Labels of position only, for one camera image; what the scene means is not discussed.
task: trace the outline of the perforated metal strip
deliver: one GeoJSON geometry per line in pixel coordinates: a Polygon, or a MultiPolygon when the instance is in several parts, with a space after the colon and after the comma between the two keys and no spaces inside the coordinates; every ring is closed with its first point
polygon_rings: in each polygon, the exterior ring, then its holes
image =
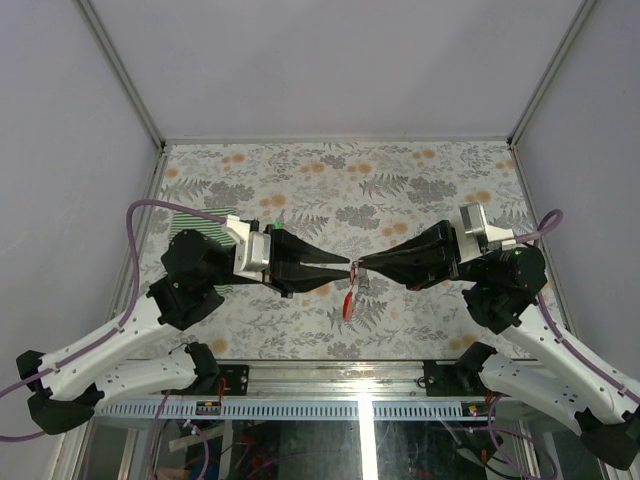
{"type": "MultiPolygon", "coordinates": [[[[374,401],[376,420],[460,420],[460,402],[431,401],[374,401]]],[[[110,405],[96,412],[98,416],[117,418],[153,418],[160,400],[145,399],[110,405]]],[[[357,420],[356,401],[224,401],[217,414],[214,407],[201,407],[195,400],[168,400],[160,418],[163,419],[224,419],[224,420],[357,420]]],[[[481,420],[481,417],[464,417],[481,420]]]]}

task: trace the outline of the white light strip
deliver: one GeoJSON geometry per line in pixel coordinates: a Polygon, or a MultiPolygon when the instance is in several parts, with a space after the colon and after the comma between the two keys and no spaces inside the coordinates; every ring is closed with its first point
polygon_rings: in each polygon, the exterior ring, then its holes
{"type": "Polygon", "coordinates": [[[360,456],[362,458],[362,480],[378,480],[378,455],[376,432],[373,425],[373,402],[371,398],[358,399],[360,420],[360,456]]]}

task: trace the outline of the green striped cloth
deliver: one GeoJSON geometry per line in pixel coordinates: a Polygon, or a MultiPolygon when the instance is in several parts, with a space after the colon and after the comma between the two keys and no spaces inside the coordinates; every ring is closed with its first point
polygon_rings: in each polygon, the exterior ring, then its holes
{"type": "MultiPolygon", "coordinates": [[[[217,215],[219,217],[226,217],[227,215],[235,215],[236,211],[233,208],[213,208],[202,210],[205,213],[211,215],[217,215]]],[[[209,238],[213,238],[223,247],[231,247],[234,245],[233,239],[222,231],[222,225],[217,222],[205,220],[204,218],[194,217],[188,213],[176,212],[171,220],[171,229],[169,230],[169,238],[175,237],[178,232],[185,229],[197,230],[203,235],[209,238]]],[[[233,292],[231,285],[222,285],[216,287],[216,292],[220,295],[225,295],[233,292]]]]}

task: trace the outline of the green object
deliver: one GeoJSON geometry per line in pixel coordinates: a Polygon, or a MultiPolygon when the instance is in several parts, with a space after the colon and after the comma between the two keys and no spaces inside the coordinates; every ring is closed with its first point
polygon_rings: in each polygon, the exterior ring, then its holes
{"type": "MultiPolygon", "coordinates": [[[[234,208],[211,208],[203,209],[202,211],[219,217],[236,214],[234,208]]],[[[174,213],[173,218],[171,219],[171,228],[169,229],[169,239],[175,237],[178,232],[185,229],[197,230],[203,235],[214,239],[223,247],[231,247],[235,245],[233,239],[222,231],[222,225],[219,223],[200,217],[194,217],[188,213],[174,213]]],[[[223,285],[215,288],[219,295],[225,295],[233,292],[233,287],[231,285],[223,285]]]]}

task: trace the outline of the table surface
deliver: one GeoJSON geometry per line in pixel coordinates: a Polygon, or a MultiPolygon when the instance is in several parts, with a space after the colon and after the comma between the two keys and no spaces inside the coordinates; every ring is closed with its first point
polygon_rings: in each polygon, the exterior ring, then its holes
{"type": "MultiPolygon", "coordinates": [[[[168,157],[160,199],[199,209],[233,207],[263,226],[278,220],[351,259],[402,243],[473,201],[484,205],[494,225],[516,233],[532,229],[504,142],[174,145],[168,157]]],[[[164,275],[160,256],[171,220],[166,210],[152,215],[143,288],[164,275]]],[[[342,319],[347,281],[290,300],[260,286],[234,287],[208,318],[140,356],[197,340],[225,359],[455,359],[480,340],[526,357],[472,321],[460,293],[469,284],[409,292],[375,272],[366,280],[350,322],[342,319]]],[[[558,315],[550,285],[544,295],[558,315]]]]}

